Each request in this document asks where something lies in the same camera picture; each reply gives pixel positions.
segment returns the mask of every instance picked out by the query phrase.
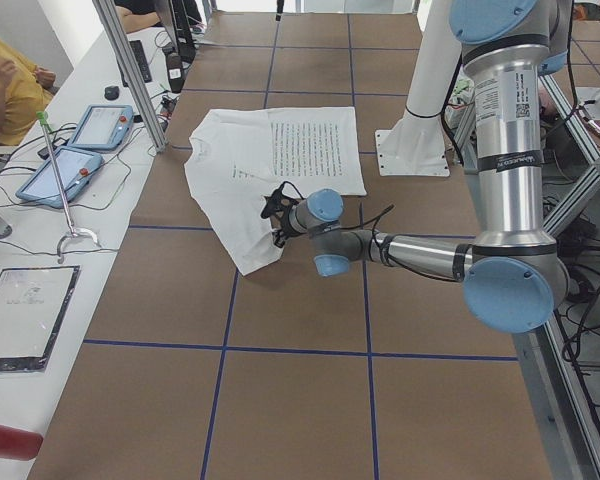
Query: table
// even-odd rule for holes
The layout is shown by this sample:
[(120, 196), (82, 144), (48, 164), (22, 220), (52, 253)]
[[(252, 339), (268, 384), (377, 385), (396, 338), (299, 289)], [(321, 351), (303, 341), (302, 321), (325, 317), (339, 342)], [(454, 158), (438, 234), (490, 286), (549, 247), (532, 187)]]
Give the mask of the table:
[[(157, 28), (147, 29), (129, 36), (131, 39), (141, 40), (147, 58), (153, 60), (151, 69), (154, 81), (147, 84), (150, 95), (161, 92), (161, 84), (168, 85), (162, 54), (158, 52), (154, 56), (154, 52), (158, 50), (154, 39), (161, 31), (162, 29)], [(158, 37), (158, 41), (161, 40), (164, 40), (162, 35)], [(57, 128), (66, 122), (77, 122), (88, 105), (105, 103), (104, 87), (110, 84), (121, 87), (120, 98), (116, 104), (134, 105), (129, 90), (121, 86), (115, 57), (108, 39), (103, 34), (49, 105), (47, 112), (52, 126)], [(40, 134), (41, 131), (36, 125), (23, 142)], [(131, 210), (140, 196), (153, 162), (151, 142), (146, 133), (140, 130), (134, 135), (137, 135), (136, 139), (121, 156), (129, 165), (131, 173), (124, 189), (111, 206), (104, 211), (72, 208), (77, 226), (96, 231), (103, 246), (110, 249), (117, 250), (122, 242)], [(36, 168), (41, 160), (35, 152), (43, 145), (44, 140), (41, 139), (30, 147), (25, 147), (14, 156), (9, 166)], [(111, 157), (111, 154), (105, 155), (105, 161)], [(26, 176), (18, 174), (21, 172), (13, 172), (18, 171), (12, 170), (1, 175), (0, 185), (10, 193), (11, 198), (17, 200), (14, 193)], [(94, 176), (76, 202), (98, 207), (106, 205), (127, 173), (126, 166), (113, 161)], [(0, 191), (0, 205), (9, 203)], [(0, 215), (13, 227), (13, 233), (5, 240), (32, 251), (55, 252), (58, 240), (67, 231), (62, 210), (10, 206), (0, 208)], [(67, 246), (72, 250), (95, 248), (87, 240), (69, 242), (65, 245), (65, 250)], [(80, 265), (81, 271), (49, 365), (44, 373), (0, 375), (0, 423), (42, 433), (46, 431), (115, 257), (115, 252), (66, 256), (64, 264)], [(54, 257), (33, 256), (0, 244), (0, 271), (8, 267), (54, 265), (57, 265)], [(32, 464), (33, 462), (0, 460), (0, 479), (25, 478)]]
[(477, 232), (459, 167), (378, 174), (416, 18), (273, 18), (212, 18), (29, 478), (550, 478), (511, 338), (458, 285), (366, 263), (321, 279), (306, 240), (241, 277), (191, 199), (209, 108), (353, 105), (369, 193), (343, 222), (362, 200), (365, 218), (396, 205), (384, 231)]

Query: keyboard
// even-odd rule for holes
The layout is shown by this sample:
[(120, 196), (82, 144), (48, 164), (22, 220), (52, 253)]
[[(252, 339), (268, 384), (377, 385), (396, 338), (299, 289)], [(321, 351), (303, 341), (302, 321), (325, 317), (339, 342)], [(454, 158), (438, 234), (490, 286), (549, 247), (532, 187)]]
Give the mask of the keyboard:
[(136, 57), (138, 67), (140, 67), (140, 73), (144, 83), (149, 83), (151, 78), (151, 70), (149, 70), (149, 62), (147, 62), (147, 56), (144, 54), (144, 48), (142, 48), (142, 42), (140, 40), (130, 40), (131, 51), (133, 56)]

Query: sticker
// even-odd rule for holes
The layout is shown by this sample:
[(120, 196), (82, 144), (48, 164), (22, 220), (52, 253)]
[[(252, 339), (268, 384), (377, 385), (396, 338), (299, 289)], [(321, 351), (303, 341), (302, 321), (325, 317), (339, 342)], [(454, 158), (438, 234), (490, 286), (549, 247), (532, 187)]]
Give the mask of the sticker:
[(505, 122), (538, 120), (538, 77), (532, 69), (500, 74)]
[(490, 155), (478, 159), (478, 170), (495, 170), (504, 172), (520, 167), (540, 167), (542, 165), (542, 152), (540, 150), (529, 150), (527, 152), (503, 153), (502, 155)]
[(500, 119), (498, 79), (490, 78), (476, 85), (476, 125)]
[(480, 82), (476, 92), (476, 125), (538, 120), (537, 75), (532, 68), (500, 72)]

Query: red bottle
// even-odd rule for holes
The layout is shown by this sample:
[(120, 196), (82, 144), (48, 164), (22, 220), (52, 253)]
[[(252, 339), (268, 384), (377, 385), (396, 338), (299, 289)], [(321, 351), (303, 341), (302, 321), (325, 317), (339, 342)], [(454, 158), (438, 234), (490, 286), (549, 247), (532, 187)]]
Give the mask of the red bottle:
[(0, 458), (31, 460), (38, 455), (42, 435), (0, 425)]

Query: blue joint cap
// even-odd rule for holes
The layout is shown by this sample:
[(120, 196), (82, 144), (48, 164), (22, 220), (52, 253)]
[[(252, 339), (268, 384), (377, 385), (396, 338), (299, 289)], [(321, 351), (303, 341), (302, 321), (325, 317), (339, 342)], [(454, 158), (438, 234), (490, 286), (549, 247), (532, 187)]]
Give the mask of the blue joint cap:
[(313, 261), (321, 277), (333, 277), (349, 271), (349, 259), (342, 255), (318, 255)]
[(544, 277), (513, 258), (477, 261), (464, 279), (463, 293), (471, 313), (502, 332), (533, 330), (553, 311), (553, 294)]
[(335, 190), (323, 188), (307, 198), (309, 213), (323, 222), (335, 222), (344, 211), (342, 197)]
[(567, 63), (567, 52), (559, 53), (558, 55), (554, 55), (552, 57), (547, 58), (544, 62), (540, 64), (538, 67), (538, 75), (549, 75), (551, 73), (556, 73), (561, 70), (562, 67)]
[(516, 28), (538, 0), (454, 0), (449, 26), (469, 45), (497, 40)]

